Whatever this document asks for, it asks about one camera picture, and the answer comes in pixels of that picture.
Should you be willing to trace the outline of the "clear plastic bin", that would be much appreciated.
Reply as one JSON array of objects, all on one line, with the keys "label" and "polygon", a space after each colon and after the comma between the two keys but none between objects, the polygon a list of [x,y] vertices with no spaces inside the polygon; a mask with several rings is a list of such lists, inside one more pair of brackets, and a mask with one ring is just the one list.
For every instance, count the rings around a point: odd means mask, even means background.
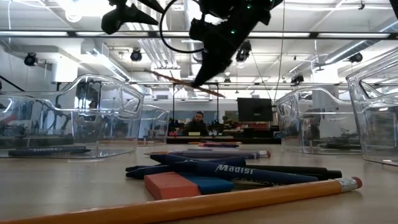
[{"label": "clear plastic bin", "polygon": [[364,159],[398,167],[398,47],[346,81]]},{"label": "clear plastic bin", "polygon": [[154,105],[143,105],[139,126],[138,147],[167,143],[170,111]]},{"label": "clear plastic bin", "polygon": [[299,88],[277,100],[276,110],[284,150],[303,154],[362,154],[347,88]]},{"label": "clear plastic bin", "polygon": [[[126,82],[82,75],[58,91],[0,93],[0,158],[99,159],[136,150],[144,96]],[[66,156],[9,156],[36,147],[86,147]]]}]

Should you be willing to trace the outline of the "person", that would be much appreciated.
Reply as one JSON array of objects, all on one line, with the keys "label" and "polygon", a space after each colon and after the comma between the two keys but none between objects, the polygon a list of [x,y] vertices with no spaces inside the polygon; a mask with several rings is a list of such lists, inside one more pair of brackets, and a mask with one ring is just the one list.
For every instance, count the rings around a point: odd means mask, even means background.
[{"label": "person", "polygon": [[184,136],[188,136],[188,134],[192,132],[200,133],[200,136],[209,135],[206,123],[204,122],[204,115],[201,111],[197,111],[193,119],[188,122],[183,129]]}]

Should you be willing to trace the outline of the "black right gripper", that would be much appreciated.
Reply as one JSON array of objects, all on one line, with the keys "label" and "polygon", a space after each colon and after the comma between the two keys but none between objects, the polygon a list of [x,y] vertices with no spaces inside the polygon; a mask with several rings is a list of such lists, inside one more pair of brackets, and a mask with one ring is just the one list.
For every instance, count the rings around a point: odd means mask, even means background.
[{"label": "black right gripper", "polygon": [[232,15],[217,24],[201,19],[205,23],[203,34],[202,65],[192,82],[192,87],[199,87],[208,80],[224,72],[231,64],[231,57],[239,49],[249,33],[258,23],[255,15]]}]

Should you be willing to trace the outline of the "blue Madisi print pen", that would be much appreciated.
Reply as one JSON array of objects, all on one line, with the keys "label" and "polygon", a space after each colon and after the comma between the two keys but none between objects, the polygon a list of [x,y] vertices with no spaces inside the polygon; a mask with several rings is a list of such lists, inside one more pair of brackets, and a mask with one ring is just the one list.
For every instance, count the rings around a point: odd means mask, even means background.
[{"label": "blue Madisi print pen", "polygon": [[269,170],[252,169],[248,167],[215,164],[211,162],[174,162],[173,168],[194,172],[201,175],[209,175],[222,179],[239,179],[265,185],[291,185],[306,182],[317,182],[317,177],[297,175]]}]

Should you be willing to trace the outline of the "black pen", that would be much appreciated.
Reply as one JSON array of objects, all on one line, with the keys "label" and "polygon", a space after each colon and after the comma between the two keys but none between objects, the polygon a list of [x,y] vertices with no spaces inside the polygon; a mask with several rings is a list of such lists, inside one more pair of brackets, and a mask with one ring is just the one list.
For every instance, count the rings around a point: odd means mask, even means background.
[{"label": "black pen", "polygon": [[297,175],[307,175],[316,177],[318,180],[342,178],[340,170],[328,170],[324,167],[299,167],[299,166],[260,166],[247,165],[246,167],[259,170],[268,170],[274,172],[283,172]]}]

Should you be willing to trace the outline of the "orange-red eraser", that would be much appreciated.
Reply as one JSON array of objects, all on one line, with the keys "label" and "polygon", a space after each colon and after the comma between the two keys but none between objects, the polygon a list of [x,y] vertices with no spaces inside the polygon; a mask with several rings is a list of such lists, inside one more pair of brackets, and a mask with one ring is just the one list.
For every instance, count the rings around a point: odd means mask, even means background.
[{"label": "orange-red eraser", "polygon": [[164,172],[144,176],[144,184],[156,200],[194,197],[201,192],[192,181],[175,172]]}]

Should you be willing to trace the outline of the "silver round ceiling duct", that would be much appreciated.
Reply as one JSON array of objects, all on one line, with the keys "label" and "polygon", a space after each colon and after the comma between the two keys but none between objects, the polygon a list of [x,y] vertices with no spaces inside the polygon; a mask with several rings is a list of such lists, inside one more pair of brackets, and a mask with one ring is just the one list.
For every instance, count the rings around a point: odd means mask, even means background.
[{"label": "silver round ceiling duct", "polygon": [[[193,19],[201,19],[201,11],[199,5],[194,0],[183,0],[183,5],[185,9],[185,23],[187,30],[190,30],[191,21]],[[188,42],[189,50],[199,50],[203,48],[201,42],[195,40],[190,40]],[[197,63],[202,63],[201,52],[192,53],[192,60]]]}]

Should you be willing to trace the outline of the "black aluminium table frame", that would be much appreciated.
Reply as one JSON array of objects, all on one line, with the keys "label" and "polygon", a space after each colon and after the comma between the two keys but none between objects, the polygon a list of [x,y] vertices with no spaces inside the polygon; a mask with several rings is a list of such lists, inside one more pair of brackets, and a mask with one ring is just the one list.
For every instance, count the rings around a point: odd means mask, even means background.
[{"label": "black aluminium table frame", "polygon": [[281,144],[280,139],[273,138],[234,138],[232,136],[169,136],[167,144],[190,144],[192,142],[238,142],[240,144]]}]

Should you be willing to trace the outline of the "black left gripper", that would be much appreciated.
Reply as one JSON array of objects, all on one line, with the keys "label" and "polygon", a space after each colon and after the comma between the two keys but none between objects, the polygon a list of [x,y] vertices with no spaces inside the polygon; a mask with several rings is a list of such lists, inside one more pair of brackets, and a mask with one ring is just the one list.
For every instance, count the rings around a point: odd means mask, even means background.
[{"label": "black left gripper", "polygon": [[[124,22],[136,22],[149,25],[158,25],[158,21],[148,14],[139,10],[134,4],[128,6],[127,0],[108,0],[110,6],[115,6],[116,8],[112,12],[123,12]],[[163,7],[158,3],[157,0],[138,0],[139,2],[145,4],[156,12],[163,13]]]}]

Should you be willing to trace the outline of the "black overhead beam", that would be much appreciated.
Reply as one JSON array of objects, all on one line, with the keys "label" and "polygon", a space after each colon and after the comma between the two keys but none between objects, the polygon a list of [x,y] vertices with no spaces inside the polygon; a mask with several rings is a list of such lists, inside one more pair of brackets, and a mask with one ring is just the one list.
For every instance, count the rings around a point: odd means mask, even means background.
[{"label": "black overhead beam", "polygon": [[[110,38],[157,39],[154,30],[128,30],[108,35],[102,31],[78,30],[0,30],[0,37],[16,38]],[[330,40],[398,40],[398,32],[252,32],[250,39],[330,39]]]}]

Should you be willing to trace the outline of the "black computer monitor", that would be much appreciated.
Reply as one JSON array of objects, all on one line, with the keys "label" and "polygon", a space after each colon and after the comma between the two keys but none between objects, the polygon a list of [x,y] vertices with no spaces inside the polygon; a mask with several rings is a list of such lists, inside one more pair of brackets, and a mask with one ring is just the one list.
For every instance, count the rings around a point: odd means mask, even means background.
[{"label": "black computer monitor", "polygon": [[267,98],[238,98],[239,122],[273,121],[272,100]]}]

